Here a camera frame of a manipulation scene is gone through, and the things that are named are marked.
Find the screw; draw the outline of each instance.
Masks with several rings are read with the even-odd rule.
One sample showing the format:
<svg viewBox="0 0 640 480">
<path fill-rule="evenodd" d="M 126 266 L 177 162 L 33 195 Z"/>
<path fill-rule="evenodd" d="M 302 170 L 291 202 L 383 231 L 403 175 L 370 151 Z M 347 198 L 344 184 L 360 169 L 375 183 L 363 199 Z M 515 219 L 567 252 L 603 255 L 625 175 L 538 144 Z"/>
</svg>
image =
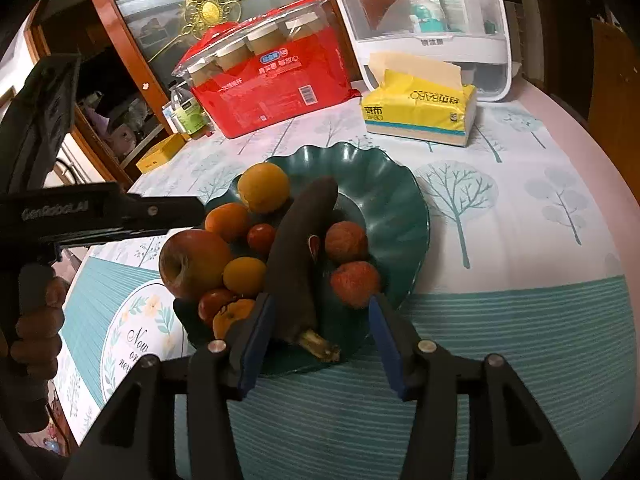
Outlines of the screw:
<svg viewBox="0 0 640 480">
<path fill-rule="evenodd" d="M 502 366 L 504 364 L 504 358 L 501 355 L 498 355 L 498 354 L 489 355 L 489 357 L 486 359 L 486 361 L 491 366 L 495 366 L 496 368 L 499 367 L 499 366 Z"/>
<path fill-rule="evenodd" d="M 423 339 L 418 343 L 418 350 L 425 354 L 432 354 L 436 351 L 438 345 L 429 339 Z"/>
<path fill-rule="evenodd" d="M 143 368 L 151 368 L 158 363 L 158 358 L 155 355 L 143 355 L 140 358 L 140 365 Z"/>
<path fill-rule="evenodd" d="M 222 339 L 214 339 L 211 343 L 207 345 L 207 348 L 213 354 L 217 354 L 225 350 L 226 343 L 222 341 Z"/>
</svg>

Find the fruit bowl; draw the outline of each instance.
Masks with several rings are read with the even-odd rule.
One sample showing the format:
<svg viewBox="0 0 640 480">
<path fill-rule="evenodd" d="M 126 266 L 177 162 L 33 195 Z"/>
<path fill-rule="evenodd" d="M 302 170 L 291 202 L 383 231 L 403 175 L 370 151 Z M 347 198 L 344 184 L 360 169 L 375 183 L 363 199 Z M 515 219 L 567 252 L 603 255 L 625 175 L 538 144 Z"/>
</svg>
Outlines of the fruit bowl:
<svg viewBox="0 0 640 480">
<path fill-rule="evenodd" d="M 334 221 L 350 220 L 366 229 L 369 259 L 382 278 L 382 291 L 393 308 L 411 292 L 429 247 L 430 222 L 427 206 L 413 173 L 392 161 L 378 148 L 361 150 L 348 142 L 330 148 L 302 146 L 289 156 L 272 156 L 268 162 L 281 167 L 289 176 L 290 193 L 297 193 L 320 176 L 330 175 L 338 183 Z M 207 213 L 229 202 L 241 202 L 236 176 L 227 192 L 210 200 Z M 277 228 L 291 199 L 278 211 L 252 215 L 254 223 Z M 245 243 L 232 243 L 238 256 L 260 257 Z M 336 265 L 321 251 L 312 277 L 318 315 L 317 332 L 340 345 L 344 362 L 360 348 L 369 335 L 367 309 L 354 310 L 343 304 L 331 289 L 329 278 Z M 197 348 L 213 339 L 212 329 L 198 317 L 193 303 L 176 300 L 175 313 Z M 272 342 L 262 365 L 263 376 L 307 372 L 329 366 L 302 348 Z"/>
</svg>

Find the yellow tissue package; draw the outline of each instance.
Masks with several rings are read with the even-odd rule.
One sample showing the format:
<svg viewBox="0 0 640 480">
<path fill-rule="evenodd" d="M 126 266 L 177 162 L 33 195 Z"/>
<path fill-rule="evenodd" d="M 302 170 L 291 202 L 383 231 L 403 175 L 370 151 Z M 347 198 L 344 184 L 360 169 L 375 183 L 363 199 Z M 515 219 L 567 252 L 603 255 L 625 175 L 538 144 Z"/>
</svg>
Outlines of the yellow tissue package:
<svg viewBox="0 0 640 480">
<path fill-rule="evenodd" d="M 385 70 L 382 85 L 362 98 L 367 131 L 466 146 L 476 117 L 476 87 L 442 86 Z"/>
</svg>

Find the cherry tomato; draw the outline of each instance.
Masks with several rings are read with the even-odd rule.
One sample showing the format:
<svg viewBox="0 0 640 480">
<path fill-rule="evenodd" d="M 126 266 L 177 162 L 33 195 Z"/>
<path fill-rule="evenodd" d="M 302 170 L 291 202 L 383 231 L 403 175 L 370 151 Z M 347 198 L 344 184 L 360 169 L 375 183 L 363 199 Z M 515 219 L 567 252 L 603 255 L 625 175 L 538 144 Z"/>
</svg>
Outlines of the cherry tomato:
<svg viewBox="0 0 640 480">
<path fill-rule="evenodd" d="M 206 292 L 200 298 L 198 304 L 198 316 L 205 323 L 210 325 L 215 315 L 232 301 L 236 300 L 236 295 L 226 288 L 216 288 Z"/>
<path fill-rule="evenodd" d="M 254 251 L 265 256 L 269 254 L 271 245 L 276 237 L 276 229 L 269 224 L 254 225 L 246 236 L 246 242 Z"/>
</svg>

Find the table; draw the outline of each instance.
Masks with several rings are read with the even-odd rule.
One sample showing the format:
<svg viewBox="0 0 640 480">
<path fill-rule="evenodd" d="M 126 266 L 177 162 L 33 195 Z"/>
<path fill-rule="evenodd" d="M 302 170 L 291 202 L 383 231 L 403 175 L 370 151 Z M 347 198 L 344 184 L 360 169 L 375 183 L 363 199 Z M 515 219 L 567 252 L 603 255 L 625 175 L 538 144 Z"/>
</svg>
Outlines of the table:
<svg viewBox="0 0 640 480">
<path fill-rule="evenodd" d="M 430 250 L 402 311 L 422 336 L 455 354 L 504 354 L 581 477 L 599 479 L 635 420 L 640 208 L 551 99 L 525 82 L 510 99 L 480 108 L 466 149 L 368 134 L 351 100 L 237 139 L 192 141 L 132 192 L 207 201 L 251 164 L 303 144 L 346 140 L 385 150 L 414 172 L 432 216 Z M 442 181 L 456 175 L 481 188 L 481 206 L 435 192 L 446 196 Z M 74 280 L 55 382 L 78 440 L 136 345 L 162 358 L 190 351 L 157 282 L 166 238 L 92 248 Z M 462 398 L 459 405 L 455 477 L 463 478 L 468 409 Z M 183 411 L 177 456 L 187 476 Z M 230 404 L 243 472 L 255 479 L 396 478 L 413 412 L 389 389 L 370 342 L 339 366 L 260 378 L 245 401 Z"/>
</svg>

